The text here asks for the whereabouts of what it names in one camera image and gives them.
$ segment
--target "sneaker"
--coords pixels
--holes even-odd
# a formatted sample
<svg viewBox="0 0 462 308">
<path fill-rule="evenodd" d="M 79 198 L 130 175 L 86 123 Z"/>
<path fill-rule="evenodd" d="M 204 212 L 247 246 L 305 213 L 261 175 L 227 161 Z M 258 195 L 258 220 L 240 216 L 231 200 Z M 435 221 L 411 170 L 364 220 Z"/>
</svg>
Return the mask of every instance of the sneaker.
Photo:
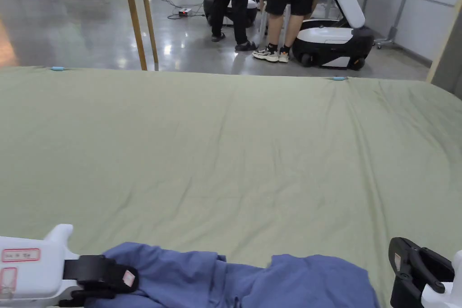
<svg viewBox="0 0 462 308">
<path fill-rule="evenodd" d="M 279 54 L 279 62 L 280 63 L 288 63 L 289 62 L 289 54 L 287 52 L 281 52 Z"/>
<path fill-rule="evenodd" d="M 221 40 L 223 40 L 225 38 L 226 38 L 225 33 L 221 33 L 220 36 L 212 35 L 212 41 L 213 42 L 218 42 L 218 41 L 221 41 Z"/>
<path fill-rule="evenodd" d="M 247 41 L 246 43 L 236 45 L 234 49 L 238 52 L 254 51 L 257 49 L 257 45 L 253 41 Z"/>
<path fill-rule="evenodd" d="M 268 47 L 265 47 L 263 50 L 260 51 L 255 51 L 252 53 L 252 55 L 256 59 L 267 60 L 272 63 L 276 63 L 279 61 L 279 54 L 277 53 L 277 51 L 271 53 L 271 51 L 268 50 Z"/>
</svg>

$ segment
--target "black shoe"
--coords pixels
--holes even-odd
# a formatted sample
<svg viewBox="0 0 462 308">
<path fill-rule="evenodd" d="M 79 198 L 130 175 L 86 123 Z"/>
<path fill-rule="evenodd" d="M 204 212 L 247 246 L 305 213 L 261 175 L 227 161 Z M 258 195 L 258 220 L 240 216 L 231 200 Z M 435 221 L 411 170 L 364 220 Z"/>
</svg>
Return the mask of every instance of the black shoe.
<svg viewBox="0 0 462 308">
<path fill-rule="evenodd" d="M 223 40 L 224 38 L 226 38 L 225 33 L 221 33 L 220 36 L 212 35 L 212 41 L 213 41 L 213 42 L 221 41 L 221 40 Z"/>
<path fill-rule="evenodd" d="M 255 51 L 257 49 L 257 45 L 253 41 L 247 41 L 246 43 L 235 46 L 234 49 L 239 52 Z"/>
</svg>

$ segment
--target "white wall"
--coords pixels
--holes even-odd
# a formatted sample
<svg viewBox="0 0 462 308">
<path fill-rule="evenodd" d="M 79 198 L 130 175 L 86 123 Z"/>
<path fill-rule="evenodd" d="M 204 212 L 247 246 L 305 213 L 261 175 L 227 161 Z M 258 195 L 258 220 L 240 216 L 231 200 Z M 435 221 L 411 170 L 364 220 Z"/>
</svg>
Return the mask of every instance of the white wall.
<svg viewBox="0 0 462 308">
<path fill-rule="evenodd" d="M 427 59 L 434 59 L 453 18 L 457 0 L 406 0 L 396 43 Z M 387 36 L 402 0 L 368 0 L 366 25 Z"/>
</svg>

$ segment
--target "concrete floor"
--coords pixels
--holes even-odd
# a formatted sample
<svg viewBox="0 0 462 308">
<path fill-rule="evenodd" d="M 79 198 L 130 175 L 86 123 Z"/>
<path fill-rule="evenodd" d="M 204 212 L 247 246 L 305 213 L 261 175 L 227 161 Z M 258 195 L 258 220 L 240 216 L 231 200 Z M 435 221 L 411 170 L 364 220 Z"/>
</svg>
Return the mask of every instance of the concrete floor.
<svg viewBox="0 0 462 308">
<path fill-rule="evenodd" d="M 198 4 L 203 0 L 172 0 Z M 146 16 L 137 0 L 148 69 L 154 70 Z M 400 50 L 372 49 L 360 72 L 305 68 L 296 61 L 271 64 L 234 52 L 232 28 L 225 41 L 210 41 L 204 17 L 169 20 L 172 6 L 151 0 L 160 71 L 281 76 L 355 76 L 425 80 L 428 69 Z M 323 15 L 319 5 L 316 14 Z M 139 70 L 127 0 L 0 0 L 0 66 L 44 65 Z M 248 30 L 258 39 L 259 15 Z"/>
</svg>

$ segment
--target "bed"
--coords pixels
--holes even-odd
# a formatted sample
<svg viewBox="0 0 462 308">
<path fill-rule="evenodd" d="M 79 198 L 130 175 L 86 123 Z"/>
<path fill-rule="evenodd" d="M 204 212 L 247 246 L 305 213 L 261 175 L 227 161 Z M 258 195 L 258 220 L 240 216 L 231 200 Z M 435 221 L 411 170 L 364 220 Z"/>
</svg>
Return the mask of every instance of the bed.
<svg viewBox="0 0 462 308">
<path fill-rule="evenodd" d="M 462 101 L 415 81 L 0 70 L 0 234 L 339 256 L 381 304 L 388 243 L 462 249 Z"/>
</svg>

